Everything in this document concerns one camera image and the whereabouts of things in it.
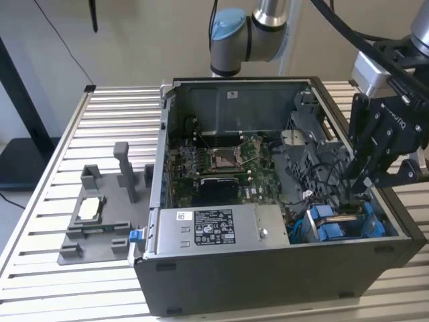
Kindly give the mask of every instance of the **power supply label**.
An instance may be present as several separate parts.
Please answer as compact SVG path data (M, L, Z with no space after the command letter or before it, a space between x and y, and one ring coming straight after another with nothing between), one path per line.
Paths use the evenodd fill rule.
M194 212L195 244L235 244L233 211L231 209Z

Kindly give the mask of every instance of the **aluminum extrusion table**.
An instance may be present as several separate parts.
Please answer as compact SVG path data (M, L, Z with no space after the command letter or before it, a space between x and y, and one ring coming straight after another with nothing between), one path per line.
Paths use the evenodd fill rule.
M350 117L357 90L348 82L324 84ZM97 163L102 173L118 172L112 153L119 140L129 142L129 160L135 170L154 162L159 103L157 87L97 87L94 93L85 93L0 257L0 321L158 320L150 316L127 261L59 266L56 260L79 194L82 167ZM429 182L395 191L429 239ZM359 299L195 315L175 321L267 319L429 321L429 245L406 267L385 272Z

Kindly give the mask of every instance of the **black cable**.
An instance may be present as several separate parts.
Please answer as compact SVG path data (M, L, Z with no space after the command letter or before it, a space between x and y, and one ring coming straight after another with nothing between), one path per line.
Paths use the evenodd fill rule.
M333 13L335 13L334 0L329 0L329 8L332 10ZM384 40L391 40L389 38L364 34L362 32L357 32L356 30L355 30L355 33L358 34L359 36L361 36L363 39L369 40L370 42L381 42Z
M70 57L74 60L75 63L77 63L77 65L83 71L83 73L85 74L85 76L87 77L87 79L91 83L91 85L94 85L93 80L90 78L90 76L88 76L88 74L86 73L85 69L79 64L79 62L77 61L77 59L73 56L72 52L70 51L70 48L67 46L67 44L64 41L64 39L62 39L62 37L61 37L60 33L58 32L58 30L54 27L54 25L52 24L52 22L49 20L48 16L45 14L45 11L43 11L42 7L40 7L40 5L37 2L37 0L33 0L33 1L39 7L39 10L40 10L40 12L42 12L42 15L45 17L46 21L51 25L52 29L56 32L56 34L58 35L58 37L61 39L61 41L64 44L64 46L66 47L66 49L67 49Z
M305 203L306 201L308 201L308 198L302 199L301 201L298 201L297 203L286 203L287 206L296 206L299 205L300 203Z
M329 0L329 8L332 10L332 12L335 12L334 0Z
M330 10L323 0L311 0L313 5L328 20L328 22L354 47L386 69L392 76L398 77L408 88L419 94L420 98L429 102L429 88L423 85L393 61L386 59L383 54L358 36L339 16Z
M218 0L213 1L212 13L210 15L210 20L208 21L208 49L210 51L212 50L212 31L213 31L213 24L215 23L217 2Z
M319 162L319 163L313 164L312 166L309 166L307 169L299 173L299 180L307 176L309 173L311 173L314 169L317 169L319 166L330 166L330 164L326 162Z
M330 167L330 170L329 170L329 173L328 173L328 176L326 177L326 180L325 180L325 182L326 183L328 183L328 181L329 181L329 179L330 179L330 176L332 175L332 172L334 171L334 169L335 169L335 166L338 164L338 163L340 163L341 162L341 159L337 159L334 163L332 163L332 166Z
M0 197L1 197L1 198L3 198L3 199L5 199L5 201L6 201L7 203L10 203L11 205L14 205L14 206L16 206L16 207L19 207L19 208L21 208L21 209L25 209L25 207L24 207L24 206L21 206L19 203L14 203L13 201L10 201L8 198L6 198L6 197L3 195L3 193L0 193Z
M384 38L384 37L372 36L372 35L364 34L363 32L357 32L356 30L355 30L355 33L358 36L361 36L363 39L369 40L370 42L383 42L385 40L392 40L390 38Z

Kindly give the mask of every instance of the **white sticker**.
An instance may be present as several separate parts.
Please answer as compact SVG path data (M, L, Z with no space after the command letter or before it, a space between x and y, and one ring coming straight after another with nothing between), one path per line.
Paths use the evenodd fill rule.
M236 99L238 96L239 92L237 91L227 92L227 99Z
M176 220L192 220L192 214L191 211L178 211Z
M302 193L302 198L305 199L305 198L311 197L312 195L313 195L313 192L311 190L305 190Z

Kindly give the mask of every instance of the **blue joint cap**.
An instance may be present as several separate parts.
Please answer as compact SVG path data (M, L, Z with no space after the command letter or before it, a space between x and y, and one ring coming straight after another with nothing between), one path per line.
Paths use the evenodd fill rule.
M214 17L212 40L222 40L238 32L246 22L246 12L240 8L227 8Z

